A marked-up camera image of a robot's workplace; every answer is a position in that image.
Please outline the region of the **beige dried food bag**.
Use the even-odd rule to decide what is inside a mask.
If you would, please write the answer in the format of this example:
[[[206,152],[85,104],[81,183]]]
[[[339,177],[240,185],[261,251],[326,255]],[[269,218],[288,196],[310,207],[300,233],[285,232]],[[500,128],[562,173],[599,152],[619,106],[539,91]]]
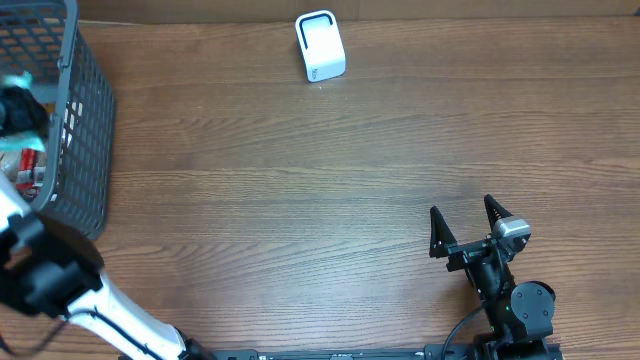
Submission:
[[[17,172],[19,169],[20,151],[14,152],[2,152],[1,153],[1,171],[16,188],[15,181]],[[46,172],[47,156],[45,152],[37,151],[37,160],[34,168],[34,186],[30,190],[20,191],[18,193],[25,198],[28,202],[33,201],[39,194],[41,187],[44,183],[44,175]]]

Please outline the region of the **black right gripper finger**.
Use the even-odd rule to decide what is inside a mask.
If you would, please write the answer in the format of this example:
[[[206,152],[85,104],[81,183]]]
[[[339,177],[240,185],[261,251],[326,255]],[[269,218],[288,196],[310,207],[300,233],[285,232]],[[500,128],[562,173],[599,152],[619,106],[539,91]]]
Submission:
[[[429,256],[431,258],[448,257],[449,249],[457,245],[457,240],[436,206],[430,208],[430,222]]]
[[[492,195],[484,196],[484,206],[492,233],[509,231],[512,213],[506,210]]]

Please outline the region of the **teal snack packet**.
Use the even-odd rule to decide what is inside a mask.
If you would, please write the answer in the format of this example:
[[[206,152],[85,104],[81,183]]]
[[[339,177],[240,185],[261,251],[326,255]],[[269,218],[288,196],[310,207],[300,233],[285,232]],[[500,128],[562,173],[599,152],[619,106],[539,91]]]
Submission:
[[[1,88],[8,86],[18,86],[24,89],[28,89],[31,92],[32,85],[33,76],[29,72],[1,75]],[[9,152],[23,149],[33,149],[43,152],[46,150],[45,140],[47,139],[47,137],[41,138],[34,132],[27,132],[24,135],[12,135],[7,137],[1,136],[1,150],[3,152]]]

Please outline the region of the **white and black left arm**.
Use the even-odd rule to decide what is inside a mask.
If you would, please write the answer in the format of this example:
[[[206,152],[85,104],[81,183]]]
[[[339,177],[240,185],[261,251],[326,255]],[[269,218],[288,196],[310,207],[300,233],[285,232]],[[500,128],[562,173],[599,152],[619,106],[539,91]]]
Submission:
[[[93,241],[106,218],[114,122],[99,130],[71,126],[79,118],[113,115],[109,87],[88,105],[71,90],[57,95],[50,120],[29,88],[1,87],[1,132],[48,128],[44,201],[27,204],[14,186],[2,193],[1,259],[22,248],[29,257],[1,270],[1,301],[26,315],[46,314],[81,326],[131,359],[210,359],[212,353],[154,318],[107,276]]]

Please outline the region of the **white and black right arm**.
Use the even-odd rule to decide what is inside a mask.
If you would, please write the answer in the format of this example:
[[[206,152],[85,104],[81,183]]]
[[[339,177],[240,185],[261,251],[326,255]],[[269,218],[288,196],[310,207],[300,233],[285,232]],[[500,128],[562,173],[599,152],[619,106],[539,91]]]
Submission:
[[[445,258],[450,272],[462,270],[480,304],[451,330],[441,345],[427,345],[427,359],[561,359],[559,345],[547,343],[553,334],[555,291],[546,283],[516,283],[508,263],[531,237],[527,220],[484,196],[490,232],[481,240],[460,244],[440,210],[430,209],[432,258]],[[478,313],[486,314],[490,331],[469,344],[455,344],[458,332]]]

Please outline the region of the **red stick snack packet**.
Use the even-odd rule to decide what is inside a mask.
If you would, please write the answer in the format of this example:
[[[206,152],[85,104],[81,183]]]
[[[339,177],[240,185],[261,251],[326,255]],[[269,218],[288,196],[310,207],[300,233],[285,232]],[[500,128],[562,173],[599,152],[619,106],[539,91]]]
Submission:
[[[34,168],[37,160],[37,151],[23,149],[21,152],[19,169],[16,176],[16,189],[20,191],[30,190],[34,186]]]

